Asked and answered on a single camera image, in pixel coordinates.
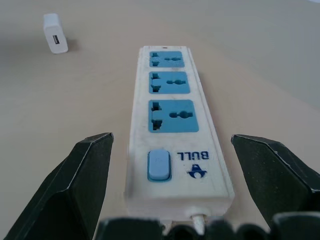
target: white cable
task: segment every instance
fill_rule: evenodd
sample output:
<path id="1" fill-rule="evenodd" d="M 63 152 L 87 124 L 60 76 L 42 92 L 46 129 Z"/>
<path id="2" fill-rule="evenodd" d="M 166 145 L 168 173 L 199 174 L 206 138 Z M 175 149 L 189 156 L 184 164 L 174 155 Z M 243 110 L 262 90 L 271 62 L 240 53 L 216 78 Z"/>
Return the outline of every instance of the white cable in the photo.
<path id="1" fill-rule="evenodd" d="M 194 226 L 194 229 L 196 230 L 196 232 L 199 235 L 204 235 L 205 234 L 205 225 L 206 225 L 204 215 L 202 215 L 202 214 L 193 215 L 191 218 L 192 218 L 193 226 Z"/>

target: power strip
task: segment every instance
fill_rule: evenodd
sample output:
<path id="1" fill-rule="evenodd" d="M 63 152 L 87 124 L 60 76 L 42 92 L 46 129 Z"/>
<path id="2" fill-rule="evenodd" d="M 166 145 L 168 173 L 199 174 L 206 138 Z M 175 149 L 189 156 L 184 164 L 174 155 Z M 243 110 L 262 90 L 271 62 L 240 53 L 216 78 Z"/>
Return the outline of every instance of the power strip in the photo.
<path id="1" fill-rule="evenodd" d="M 188 221 L 230 207 L 234 190 L 189 48 L 140 49 L 128 158 L 131 216 Z"/>

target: blue switch button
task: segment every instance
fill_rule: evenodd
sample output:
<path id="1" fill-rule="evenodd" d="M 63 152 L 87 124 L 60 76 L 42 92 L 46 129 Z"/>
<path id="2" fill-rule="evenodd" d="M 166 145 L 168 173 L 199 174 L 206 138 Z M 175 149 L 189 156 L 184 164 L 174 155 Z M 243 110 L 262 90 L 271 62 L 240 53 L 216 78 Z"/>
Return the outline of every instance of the blue switch button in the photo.
<path id="1" fill-rule="evenodd" d="M 154 149 L 148 153 L 148 180 L 164 182 L 171 179 L 170 153 L 164 149 Z"/>

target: beige table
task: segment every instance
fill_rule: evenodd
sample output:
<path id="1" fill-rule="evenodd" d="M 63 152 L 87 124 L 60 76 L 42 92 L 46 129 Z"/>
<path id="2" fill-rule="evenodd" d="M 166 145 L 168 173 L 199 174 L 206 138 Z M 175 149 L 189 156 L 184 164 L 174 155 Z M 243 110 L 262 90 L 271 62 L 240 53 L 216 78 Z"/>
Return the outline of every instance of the beige table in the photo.
<path id="1" fill-rule="evenodd" d="M 54 55 L 56 12 L 69 52 Z M 85 137 L 113 132 L 101 218 L 123 191 L 139 47 L 191 48 L 236 198 L 226 218 L 267 227 L 232 134 L 280 141 L 320 172 L 320 4 L 307 0 L 11 0 L 0 8 L 0 238 Z"/>

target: usb charger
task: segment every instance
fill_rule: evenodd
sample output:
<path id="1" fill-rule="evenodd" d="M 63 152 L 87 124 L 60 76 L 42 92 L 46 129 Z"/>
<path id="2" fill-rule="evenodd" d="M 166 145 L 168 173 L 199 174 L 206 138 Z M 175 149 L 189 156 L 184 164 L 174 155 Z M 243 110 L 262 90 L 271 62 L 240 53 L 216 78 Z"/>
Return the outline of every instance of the usb charger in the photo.
<path id="1" fill-rule="evenodd" d="M 43 31 L 52 53 L 62 54 L 68 51 L 67 40 L 58 14 L 43 15 Z"/>

